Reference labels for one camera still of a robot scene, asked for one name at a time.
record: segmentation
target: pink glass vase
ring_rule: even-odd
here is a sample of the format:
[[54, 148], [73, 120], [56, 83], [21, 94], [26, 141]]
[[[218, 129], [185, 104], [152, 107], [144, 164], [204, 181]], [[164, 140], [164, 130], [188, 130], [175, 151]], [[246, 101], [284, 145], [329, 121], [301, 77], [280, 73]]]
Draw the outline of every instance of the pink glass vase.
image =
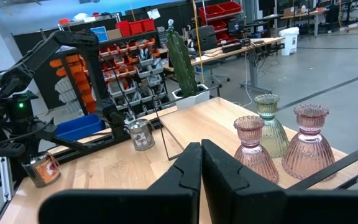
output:
[[266, 149], [259, 144], [264, 121], [257, 116], [244, 116], [234, 122], [241, 145], [234, 158], [273, 183], [278, 182], [278, 172]]
[[329, 110], [321, 105], [300, 105], [294, 112], [299, 133], [290, 141], [282, 164], [290, 175], [305, 179], [335, 162], [331, 146], [320, 134]]

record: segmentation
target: glass jar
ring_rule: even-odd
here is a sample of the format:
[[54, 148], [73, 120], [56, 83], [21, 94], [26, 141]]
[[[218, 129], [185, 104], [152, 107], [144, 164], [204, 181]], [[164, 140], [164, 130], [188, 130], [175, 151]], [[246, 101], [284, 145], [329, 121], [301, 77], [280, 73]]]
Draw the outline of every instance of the glass jar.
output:
[[244, 116], [234, 122], [241, 140], [234, 158], [262, 177], [278, 182], [278, 172], [266, 149], [259, 144], [264, 121], [257, 116]]
[[254, 100], [258, 114], [265, 123], [262, 128], [261, 145], [271, 157], [283, 156], [288, 147], [288, 137], [281, 123], [275, 118], [280, 98], [274, 94], [263, 94], [256, 96]]
[[308, 104], [295, 107], [294, 112], [299, 133], [290, 141], [282, 164], [290, 175], [305, 179], [335, 162], [331, 146], [320, 134], [329, 110], [322, 105]]

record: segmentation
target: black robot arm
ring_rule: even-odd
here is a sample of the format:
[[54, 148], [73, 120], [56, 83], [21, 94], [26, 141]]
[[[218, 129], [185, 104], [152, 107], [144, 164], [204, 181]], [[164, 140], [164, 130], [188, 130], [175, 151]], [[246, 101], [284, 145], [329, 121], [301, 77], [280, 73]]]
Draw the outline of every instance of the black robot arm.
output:
[[25, 90], [35, 71], [63, 45], [76, 47], [84, 58], [96, 97], [96, 115], [110, 125], [114, 137], [122, 137], [125, 135], [125, 116], [117, 111], [107, 92], [99, 63], [99, 40], [90, 31], [55, 31], [39, 42], [18, 63], [0, 75], [0, 100]]

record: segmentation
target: wooden table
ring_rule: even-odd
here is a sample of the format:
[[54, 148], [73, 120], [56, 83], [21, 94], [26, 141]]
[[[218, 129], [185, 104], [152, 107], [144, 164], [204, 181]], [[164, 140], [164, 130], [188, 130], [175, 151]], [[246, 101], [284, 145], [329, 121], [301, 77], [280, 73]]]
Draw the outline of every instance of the wooden table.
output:
[[323, 9], [321, 11], [313, 11], [310, 13], [299, 13], [299, 14], [295, 14], [292, 16], [283, 16], [281, 17], [281, 19], [286, 19], [288, 21], [293, 20], [294, 17], [295, 18], [299, 18], [299, 17], [306, 17], [306, 16], [314, 16], [314, 35], [317, 37], [318, 36], [318, 23], [319, 23], [319, 15], [322, 15], [324, 13], [326, 13], [327, 11], [329, 11], [329, 9]]
[[[270, 38], [258, 38], [258, 39], [251, 39], [251, 41], [258, 41], [258, 40], [263, 40], [265, 43], [264, 44], [260, 44], [259, 46], [264, 46], [264, 45], [267, 45], [267, 44], [275, 44], [277, 42], [280, 42], [281, 40], [283, 40], [284, 37], [270, 37]], [[232, 52], [228, 52], [228, 53], [223, 53], [221, 47], [217, 47], [215, 49], [211, 49], [211, 50], [206, 50], [204, 53], [205, 54], [212, 54], [214, 55], [213, 57], [209, 57], [209, 56], [202, 56], [202, 59], [203, 59], [203, 63], [205, 62], [210, 62], [210, 61], [213, 61], [213, 60], [218, 60], [218, 59], [222, 59], [222, 58], [226, 58], [226, 57], [230, 57], [230, 56], [233, 56], [233, 55], [236, 55], [236, 54], [241, 54], [241, 53], [244, 53], [244, 52], [248, 52], [250, 49], [253, 49], [255, 48], [254, 46], [248, 46], [248, 47], [243, 47], [239, 50], [235, 50], [235, 51], [232, 51]], [[196, 60], [192, 60], [191, 61], [191, 65], [192, 66], [196, 66], [196, 65], [199, 65], [201, 64], [201, 61], [200, 61], [200, 58], [196, 58]], [[164, 70], [165, 71], [168, 71], [168, 72], [174, 72], [174, 68], [173, 67], [169, 67], [168, 64], [164, 65]]]
[[[231, 155], [240, 145], [233, 127], [236, 118], [255, 115], [221, 98], [214, 98], [185, 110], [169, 108], [158, 113], [161, 117], [169, 156], [174, 156], [192, 141], [210, 139]], [[295, 131], [285, 128], [289, 138]], [[160, 131], [154, 131], [155, 146], [147, 151], [135, 151], [126, 141], [60, 166], [62, 176], [54, 184], [37, 189], [25, 178], [10, 202], [0, 223], [37, 223], [40, 204], [51, 194], [64, 189], [146, 189], [155, 182], [173, 161], [168, 161]], [[346, 156], [333, 149], [336, 160]], [[279, 185], [289, 187], [299, 180], [281, 167], [281, 158], [274, 159], [280, 174]], [[318, 183], [314, 189], [333, 189], [358, 174], [358, 162], [337, 173], [335, 178]], [[200, 223], [211, 223], [204, 188], [201, 187]]]

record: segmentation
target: artificial cactus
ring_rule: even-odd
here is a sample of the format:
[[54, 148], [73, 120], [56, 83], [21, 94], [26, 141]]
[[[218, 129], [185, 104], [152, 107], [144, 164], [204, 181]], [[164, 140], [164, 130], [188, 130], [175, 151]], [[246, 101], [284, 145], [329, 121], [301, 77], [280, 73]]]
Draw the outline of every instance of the artificial cactus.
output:
[[175, 75], [179, 82], [181, 92], [184, 97], [194, 96], [198, 92], [198, 87], [187, 46], [178, 32], [172, 29], [168, 30], [167, 39], [169, 57], [175, 68]]

